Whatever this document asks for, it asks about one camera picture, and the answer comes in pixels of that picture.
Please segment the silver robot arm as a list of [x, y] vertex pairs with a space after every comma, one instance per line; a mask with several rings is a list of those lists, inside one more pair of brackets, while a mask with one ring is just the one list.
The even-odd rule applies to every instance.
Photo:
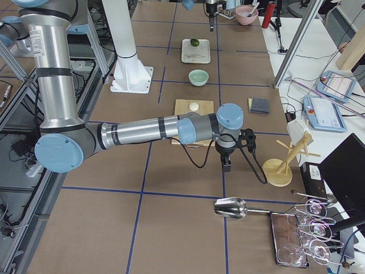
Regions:
[[67, 32], [77, 25], [92, 26], [87, 1], [17, 1], [18, 17], [30, 34], [34, 50], [34, 118], [39, 138], [37, 162], [59, 174], [78, 168], [96, 153], [124, 144], [177, 138], [183, 144], [212, 140], [232, 149], [240, 136], [244, 112], [226, 103], [217, 112], [195, 112], [126, 123], [90, 120], [104, 77], [95, 65], [81, 91], [70, 51], [84, 57], [85, 45], [70, 45]]
[[[181, 1], [183, 8], [186, 10], [191, 10], [196, 3], [197, 1], [194, 0]], [[213, 32], [215, 18], [226, 9], [226, 1], [206, 0], [203, 3], [204, 14], [209, 18], [209, 30]]]

